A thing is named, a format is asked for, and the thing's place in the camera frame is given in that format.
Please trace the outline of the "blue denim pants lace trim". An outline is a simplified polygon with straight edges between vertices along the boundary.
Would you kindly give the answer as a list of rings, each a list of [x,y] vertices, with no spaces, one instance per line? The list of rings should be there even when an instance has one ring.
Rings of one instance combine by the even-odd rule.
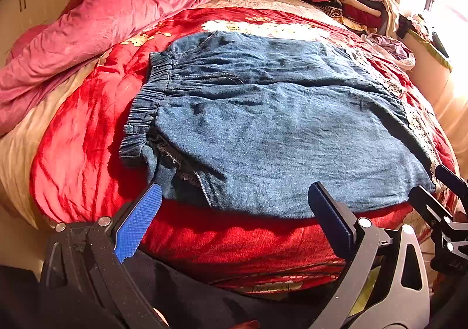
[[[213,31],[149,65],[120,157],[145,164],[169,199],[304,219],[314,182],[355,212],[436,188],[435,154],[401,90],[353,50]]]

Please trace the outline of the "red floral bed blanket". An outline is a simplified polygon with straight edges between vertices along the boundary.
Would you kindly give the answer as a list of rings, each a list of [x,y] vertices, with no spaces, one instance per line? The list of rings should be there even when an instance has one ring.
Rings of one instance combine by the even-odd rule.
[[[408,76],[323,13],[305,18],[270,7],[182,11],[111,47],[51,120],[32,162],[30,192],[44,214],[66,223],[111,215],[146,186],[146,170],[123,165],[119,147],[148,56],[213,23],[264,37],[322,39],[358,49],[395,80],[426,125],[436,158],[458,162],[427,100]],[[165,200],[142,243],[147,254],[188,275],[251,295],[305,290],[337,279],[343,263],[312,219],[281,220],[222,213]]]

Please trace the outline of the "bag of purple clothes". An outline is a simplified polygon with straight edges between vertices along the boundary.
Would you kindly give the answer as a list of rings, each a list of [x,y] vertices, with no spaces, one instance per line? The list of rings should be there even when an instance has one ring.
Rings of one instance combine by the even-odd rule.
[[[372,45],[384,58],[392,61],[403,71],[411,71],[416,66],[416,58],[413,51],[403,42],[379,34],[362,35],[362,39]]]

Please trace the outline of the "cluttered window sill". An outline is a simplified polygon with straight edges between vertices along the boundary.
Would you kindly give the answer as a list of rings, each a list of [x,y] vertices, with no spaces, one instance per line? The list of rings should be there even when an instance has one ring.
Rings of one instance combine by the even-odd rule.
[[[405,17],[399,15],[398,18],[398,38],[403,41],[406,36],[412,37],[422,45],[431,56],[445,67],[449,72],[453,71],[448,52],[442,44],[437,32],[430,30],[424,17],[420,14]]]

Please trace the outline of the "pink duvet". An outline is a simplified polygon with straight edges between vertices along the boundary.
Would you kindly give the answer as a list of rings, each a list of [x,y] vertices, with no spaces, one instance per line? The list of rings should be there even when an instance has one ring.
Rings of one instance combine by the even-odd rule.
[[[68,70],[153,23],[210,0],[71,0],[50,25],[16,40],[1,68],[1,133],[10,132]]]

